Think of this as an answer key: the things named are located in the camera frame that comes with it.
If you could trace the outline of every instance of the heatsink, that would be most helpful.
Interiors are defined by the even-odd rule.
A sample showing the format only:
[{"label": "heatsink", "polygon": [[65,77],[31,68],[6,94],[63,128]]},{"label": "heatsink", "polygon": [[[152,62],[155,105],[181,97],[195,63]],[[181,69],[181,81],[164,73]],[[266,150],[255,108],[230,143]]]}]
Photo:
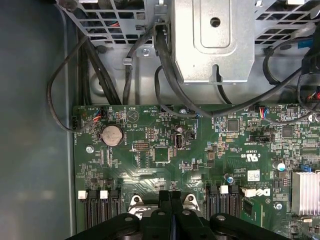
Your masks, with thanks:
[{"label": "heatsink", "polygon": [[300,216],[319,215],[320,175],[314,172],[292,174],[292,211]]}]

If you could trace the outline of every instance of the mounting screw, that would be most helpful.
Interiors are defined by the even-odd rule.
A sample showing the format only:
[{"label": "mounting screw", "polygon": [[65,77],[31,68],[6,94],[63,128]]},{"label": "mounting screw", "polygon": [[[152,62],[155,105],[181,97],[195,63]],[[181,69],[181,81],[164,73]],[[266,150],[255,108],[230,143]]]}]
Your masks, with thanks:
[{"label": "mounting screw", "polygon": [[179,113],[180,113],[180,114],[187,114],[187,110],[185,110],[184,108],[181,108],[181,109],[179,110]]},{"label": "mounting screw", "polygon": [[88,146],[86,146],[85,151],[86,151],[88,154],[92,154],[92,153],[95,151],[95,149],[94,149],[93,146],[88,145]]},{"label": "mounting screw", "polygon": [[221,216],[221,215],[216,216],[216,219],[218,219],[219,221],[226,220],[226,218],[224,216]]},{"label": "mounting screw", "polygon": [[150,50],[148,48],[145,48],[142,50],[142,54],[143,54],[143,56],[148,57],[150,54]]},{"label": "mounting screw", "polygon": [[182,214],[184,214],[184,215],[190,215],[190,214],[191,214],[191,212],[190,212],[190,211],[188,211],[188,210],[183,210],[183,211],[182,211]]},{"label": "mounting screw", "polygon": [[275,205],[275,209],[281,210],[281,209],[282,209],[282,204],[281,204],[281,203],[277,203],[277,204]]}]

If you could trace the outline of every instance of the red and black wires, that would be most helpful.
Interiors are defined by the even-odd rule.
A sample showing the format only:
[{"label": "red and black wires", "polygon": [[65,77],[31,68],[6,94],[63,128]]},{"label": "red and black wires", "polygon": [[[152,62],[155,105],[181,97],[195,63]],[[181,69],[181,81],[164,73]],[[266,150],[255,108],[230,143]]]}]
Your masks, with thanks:
[{"label": "red and black wires", "polygon": [[306,98],[307,100],[320,100],[320,92],[314,92],[309,94],[309,96]]}]

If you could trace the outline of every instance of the blue connector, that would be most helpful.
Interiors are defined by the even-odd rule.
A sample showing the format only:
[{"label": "blue connector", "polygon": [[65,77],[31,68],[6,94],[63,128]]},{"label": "blue connector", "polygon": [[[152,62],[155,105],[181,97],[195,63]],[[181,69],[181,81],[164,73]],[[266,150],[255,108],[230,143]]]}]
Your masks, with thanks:
[{"label": "blue connector", "polygon": [[307,165],[303,165],[301,164],[300,165],[300,169],[305,171],[305,172],[308,172],[308,173],[311,173],[312,172],[312,168],[310,166],[307,166]]}]

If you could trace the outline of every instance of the motherboard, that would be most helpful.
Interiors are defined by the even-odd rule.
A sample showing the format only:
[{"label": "motherboard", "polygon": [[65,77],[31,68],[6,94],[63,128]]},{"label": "motherboard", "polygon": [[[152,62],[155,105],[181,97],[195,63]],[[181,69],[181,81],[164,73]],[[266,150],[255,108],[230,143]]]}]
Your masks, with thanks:
[{"label": "motherboard", "polygon": [[320,116],[264,119],[305,114],[295,104],[216,118],[159,105],[75,107],[74,128],[94,120],[73,135],[77,232],[120,213],[141,218],[169,190],[206,219],[227,213],[289,239],[319,239]]}]

